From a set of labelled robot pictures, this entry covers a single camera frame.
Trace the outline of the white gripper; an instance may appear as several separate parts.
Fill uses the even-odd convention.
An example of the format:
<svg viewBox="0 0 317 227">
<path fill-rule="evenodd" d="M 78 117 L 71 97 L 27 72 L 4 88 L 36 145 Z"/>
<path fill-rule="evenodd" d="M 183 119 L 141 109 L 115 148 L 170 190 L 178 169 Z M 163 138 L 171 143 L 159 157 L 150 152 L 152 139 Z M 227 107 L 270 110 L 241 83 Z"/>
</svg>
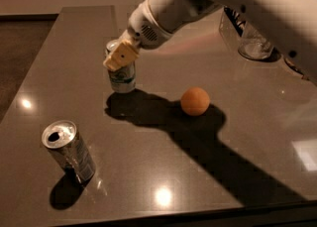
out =
<svg viewBox="0 0 317 227">
<path fill-rule="evenodd" d="M 171 33 L 159 25 L 146 0 L 131 14 L 119 44 L 106 56 L 103 65 L 110 71 L 117 71 L 139 57 L 136 49 L 157 49 L 170 38 Z"/>
</svg>

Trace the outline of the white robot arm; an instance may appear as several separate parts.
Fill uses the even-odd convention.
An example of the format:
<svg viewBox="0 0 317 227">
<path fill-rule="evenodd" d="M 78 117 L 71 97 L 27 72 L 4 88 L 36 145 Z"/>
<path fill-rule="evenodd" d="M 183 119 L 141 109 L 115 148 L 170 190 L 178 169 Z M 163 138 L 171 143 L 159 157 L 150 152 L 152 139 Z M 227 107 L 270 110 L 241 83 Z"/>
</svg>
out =
<svg viewBox="0 0 317 227">
<path fill-rule="evenodd" d="M 317 82 L 317 0 L 145 0 L 103 65 L 116 71 L 168 41 L 184 25 L 229 7 L 242 15 L 308 79 Z"/>
</svg>

